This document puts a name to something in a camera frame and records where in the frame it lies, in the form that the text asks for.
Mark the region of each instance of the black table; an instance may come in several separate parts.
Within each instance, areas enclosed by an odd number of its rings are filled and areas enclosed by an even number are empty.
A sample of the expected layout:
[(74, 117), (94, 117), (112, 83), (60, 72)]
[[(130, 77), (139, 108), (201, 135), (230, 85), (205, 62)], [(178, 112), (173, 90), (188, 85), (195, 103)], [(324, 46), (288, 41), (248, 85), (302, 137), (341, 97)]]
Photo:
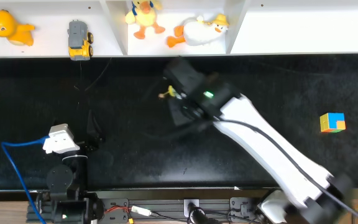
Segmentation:
[[(271, 187), (274, 180), (248, 153), (214, 128), (172, 141), (175, 128), (157, 95), (171, 58), (108, 58), (90, 62), (0, 59), (0, 142), (48, 134), (58, 121), (82, 138), (92, 109), (106, 142), (89, 155), (90, 190), (162, 187)], [(240, 88), (260, 114), (300, 152), (331, 173), (345, 172), (358, 186), (358, 55), (190, 57), (201, 72), (219, 72)], [(344, 113), (347, 129), (320, 133), (319, 117)], [(46, 189), (49, 169), (61, 163), (40, 146), (9, 148), (30, 189)], [(22, 187), (0, 147), (0, 190)]]

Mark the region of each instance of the blue vest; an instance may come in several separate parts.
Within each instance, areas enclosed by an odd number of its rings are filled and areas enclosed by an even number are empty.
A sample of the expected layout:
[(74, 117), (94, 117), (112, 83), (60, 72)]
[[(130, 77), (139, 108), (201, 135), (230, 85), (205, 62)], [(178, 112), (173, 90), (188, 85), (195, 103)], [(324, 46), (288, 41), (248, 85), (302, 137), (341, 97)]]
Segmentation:
[[(150, 7), (154, 7), (154, 4), (152, 3), (152, 1), (150, 1)], [(137, 16), (135, 8), (136, 8), (136, 6), (135, 6), (134, 2), (132, 2), (132, 13), (134, 14), (134, 16)]]

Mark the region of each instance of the yellow hat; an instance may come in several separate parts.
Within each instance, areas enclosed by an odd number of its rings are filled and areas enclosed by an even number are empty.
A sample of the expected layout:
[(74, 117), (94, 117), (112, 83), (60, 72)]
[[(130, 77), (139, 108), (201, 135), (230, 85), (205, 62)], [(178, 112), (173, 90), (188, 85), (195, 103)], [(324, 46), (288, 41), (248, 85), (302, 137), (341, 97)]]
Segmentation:
[(226, 20), (226, 16), (224, 14), (219, 14), (218, 16), (216, 16), (216, 19), (214, 21), (212, 21), (212, 23), (215, 23), (215, 24), (221, 25), (221, 26), (229, 25), (229, 23)]

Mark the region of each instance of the green light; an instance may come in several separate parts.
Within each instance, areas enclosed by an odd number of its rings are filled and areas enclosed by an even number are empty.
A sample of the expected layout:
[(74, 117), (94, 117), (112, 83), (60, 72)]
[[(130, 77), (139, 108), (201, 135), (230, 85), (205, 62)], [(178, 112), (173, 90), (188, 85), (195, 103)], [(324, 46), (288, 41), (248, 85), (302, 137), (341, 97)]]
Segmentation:
[(206, 91), (206, 92), (204, 92), (204, 96), (206, 96), (208, 98), (212, 98), (212, 97), (214, 97), (214, 94), (211, 93), (210, 91)]

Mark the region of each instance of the blue block face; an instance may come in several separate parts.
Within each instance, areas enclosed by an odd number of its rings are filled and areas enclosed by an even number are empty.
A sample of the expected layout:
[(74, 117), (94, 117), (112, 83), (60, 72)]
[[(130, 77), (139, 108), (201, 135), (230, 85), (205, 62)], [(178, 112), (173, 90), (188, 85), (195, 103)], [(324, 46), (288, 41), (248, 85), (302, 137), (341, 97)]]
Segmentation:
[(337, 128), (336, 121), (345, 121), (343, 113), (328, 113), (329, 128)]

